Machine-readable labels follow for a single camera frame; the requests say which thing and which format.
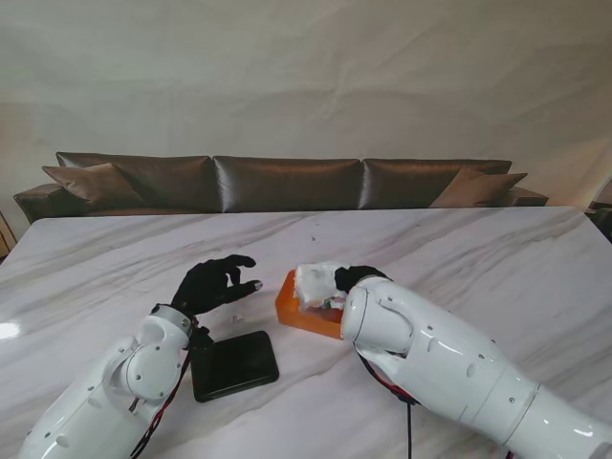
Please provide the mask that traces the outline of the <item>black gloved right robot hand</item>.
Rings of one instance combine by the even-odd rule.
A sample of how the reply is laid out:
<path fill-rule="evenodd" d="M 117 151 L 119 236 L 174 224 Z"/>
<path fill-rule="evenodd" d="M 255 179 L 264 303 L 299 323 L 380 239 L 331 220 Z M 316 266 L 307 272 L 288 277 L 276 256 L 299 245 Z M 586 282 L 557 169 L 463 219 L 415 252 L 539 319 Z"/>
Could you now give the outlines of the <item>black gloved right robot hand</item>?
<path fill-rule="evenodd" d="M 388 276 L 380 270 L 370 266 L 349 266 L 340 267 L 335 270 L 334 280 L 336 288 L 345 293 L 349 293 L 353 287 L 365 278 L 379 277 L 388 279 Z"/>

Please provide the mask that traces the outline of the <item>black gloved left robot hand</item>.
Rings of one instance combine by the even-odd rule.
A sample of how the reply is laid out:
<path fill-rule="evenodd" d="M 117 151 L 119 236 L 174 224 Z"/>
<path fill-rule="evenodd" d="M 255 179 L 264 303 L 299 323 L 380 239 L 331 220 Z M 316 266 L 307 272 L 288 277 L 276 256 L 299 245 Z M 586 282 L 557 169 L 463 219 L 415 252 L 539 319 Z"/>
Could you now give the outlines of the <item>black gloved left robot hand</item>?
<path fill-rule="evenodd" d="M 195 317 L 252 295 L 261 289 L 262 282 L 243 283 L 241 269 L 255 266 L 254 259 L 239 254 L 198 263 L 187 272 L 170 306 Z"/>

